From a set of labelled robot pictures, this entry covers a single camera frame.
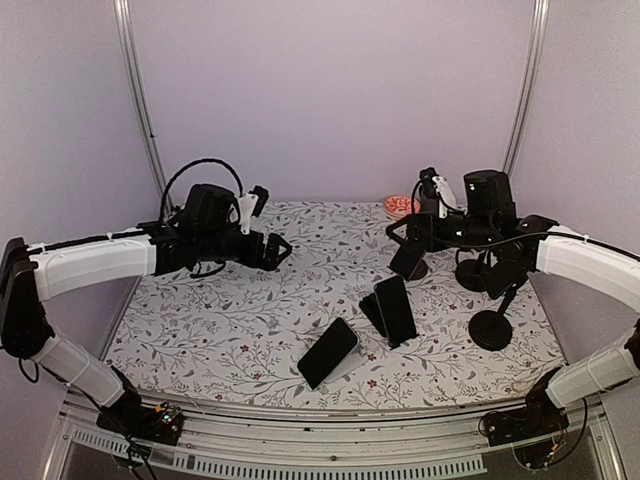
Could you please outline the white phone stand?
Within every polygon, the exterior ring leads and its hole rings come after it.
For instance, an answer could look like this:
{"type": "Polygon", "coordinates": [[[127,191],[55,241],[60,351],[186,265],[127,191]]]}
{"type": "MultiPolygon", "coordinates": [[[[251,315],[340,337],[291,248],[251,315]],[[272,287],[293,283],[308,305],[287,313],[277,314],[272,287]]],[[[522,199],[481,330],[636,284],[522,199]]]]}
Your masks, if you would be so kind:
{"type": "Polygon", "coordinates": [[[350,352],[317,387],[311,387],[309,384],[307,384],[306,387],[310,391],[315,391],[324,385],[339,380],[345,375],[352,374],[354,371],[365,365],[367,361],[368,357],[365,354],[363,347],[358,346],[350,352]]]}

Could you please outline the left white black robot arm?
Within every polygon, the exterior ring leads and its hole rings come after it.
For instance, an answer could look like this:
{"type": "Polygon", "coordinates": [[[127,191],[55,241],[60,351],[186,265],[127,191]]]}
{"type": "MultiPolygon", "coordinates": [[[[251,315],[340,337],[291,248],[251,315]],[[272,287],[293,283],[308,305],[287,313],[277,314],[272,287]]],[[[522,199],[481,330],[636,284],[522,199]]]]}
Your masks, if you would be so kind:
{"type": "Polygon", "coordinates": [[[113,280],[161,276],[235,262],[274,271],[291,254],[278,234],[251,228],[268,200],[257,186],[247,193],[210,184],[191,187],[186,203],[167,220],[141,223],[59,244],[29,246],[21,237],[6,244],[1,261],[1,345],[12,357],[31,360],[67,385],[88,394],[128,434],[148,426],[148,412],[136,390],[113,368],[54,327],[46,301],[64,293],[113,280]]]}

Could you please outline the black phone blue edge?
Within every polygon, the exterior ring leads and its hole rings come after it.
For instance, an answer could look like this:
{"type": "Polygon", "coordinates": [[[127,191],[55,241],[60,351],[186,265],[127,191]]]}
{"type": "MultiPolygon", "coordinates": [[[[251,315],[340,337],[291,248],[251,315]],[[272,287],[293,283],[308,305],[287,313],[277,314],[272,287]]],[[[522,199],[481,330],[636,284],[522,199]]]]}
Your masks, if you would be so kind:
{"type": "Polygon", "coordinates": [[[404,279],[393,276],[374,285],[374,294],[391,348],[417,337],[404,279]]]}

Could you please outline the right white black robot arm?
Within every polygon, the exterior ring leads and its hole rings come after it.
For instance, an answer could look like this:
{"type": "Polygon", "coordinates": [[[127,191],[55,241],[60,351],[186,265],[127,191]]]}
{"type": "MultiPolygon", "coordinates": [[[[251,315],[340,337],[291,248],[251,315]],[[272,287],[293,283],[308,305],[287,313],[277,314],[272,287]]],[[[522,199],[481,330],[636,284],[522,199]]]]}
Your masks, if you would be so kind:
{"type": "Polygon", "coordinates": [[[603,293],[633,311],[639,309],[639,257],[581,235],[557,221],[529,215],[520,218],[509,177],[479,170],[464,177],[467,205],[460,209],[446,179],[432,169],[419,175],[410,212],[387,227],[399,246],[392,270],[410,278],[425,253],[445,249],[476,251],[460,262],[458,283],[470,291],[501,299],[497,311],[482,311],[469,323],[472,341],[485,350],[501,350],[512,327],[504,311],[531,273],[574,281],[603,293]]]}

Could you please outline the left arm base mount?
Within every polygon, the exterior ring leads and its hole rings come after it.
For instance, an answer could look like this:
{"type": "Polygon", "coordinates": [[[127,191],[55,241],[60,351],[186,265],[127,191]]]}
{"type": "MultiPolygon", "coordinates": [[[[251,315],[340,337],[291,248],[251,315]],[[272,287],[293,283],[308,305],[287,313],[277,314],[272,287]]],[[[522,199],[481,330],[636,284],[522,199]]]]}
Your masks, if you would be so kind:
{"type": "Polygon", "coordinates": [[[96,425],[129,438],[176,446],[183,431],[184,415],[179,407],[168,402],[147,407],[138,401],[121,399],[101,409],[96,425]]]}

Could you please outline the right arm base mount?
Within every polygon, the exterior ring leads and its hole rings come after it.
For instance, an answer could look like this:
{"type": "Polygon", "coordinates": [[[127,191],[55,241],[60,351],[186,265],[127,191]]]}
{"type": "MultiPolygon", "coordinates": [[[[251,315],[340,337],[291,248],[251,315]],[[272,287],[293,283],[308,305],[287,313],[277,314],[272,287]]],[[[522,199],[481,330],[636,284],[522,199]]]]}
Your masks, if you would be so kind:
{"type": "Polygon", "coordinates": [[[544,374],[525,396],[523,407],[491,411],[478,422],[478,431],[490,446],[517,443],[546,436],[540,444],[517,447],[516,461],[530,470],[547,468],[560,460],[566,445],[569,420],[563,408],[556,407],[545,390],[559,367],[544,374]]]}

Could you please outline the black folding phone stand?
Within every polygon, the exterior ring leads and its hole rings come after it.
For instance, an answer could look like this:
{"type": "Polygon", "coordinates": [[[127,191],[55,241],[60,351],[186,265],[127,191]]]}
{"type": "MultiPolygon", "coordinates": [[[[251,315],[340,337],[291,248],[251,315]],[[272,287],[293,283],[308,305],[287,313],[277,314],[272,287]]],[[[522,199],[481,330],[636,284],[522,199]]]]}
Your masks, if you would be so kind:
{"type": "Polygon", "coordinates": [[[388,346],[391,349],[395,349],[402,343],[418,337],[415,321],[413,318],[400,321],[400,326],[404,328],[404,331],[389,333],[388,324],[382,316],[379,302],[374,293],[363,297],[359,301],[358,306],[365,317],[369,320],[371,325],[375,328],[377,333],[383,339],[387,340],[388,346]]]}

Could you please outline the black phone silver edge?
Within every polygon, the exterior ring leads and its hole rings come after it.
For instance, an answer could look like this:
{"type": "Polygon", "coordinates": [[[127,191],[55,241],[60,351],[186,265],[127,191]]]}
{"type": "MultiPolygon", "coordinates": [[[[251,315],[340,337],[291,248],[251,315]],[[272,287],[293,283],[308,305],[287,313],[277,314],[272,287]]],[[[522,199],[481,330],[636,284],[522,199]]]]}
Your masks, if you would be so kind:
{"type": "Polygon", "coordinates": [[[297,362],[298,371],[315,390],[358,346],[355,331],[343,318],[336,318],[297,362]]]}

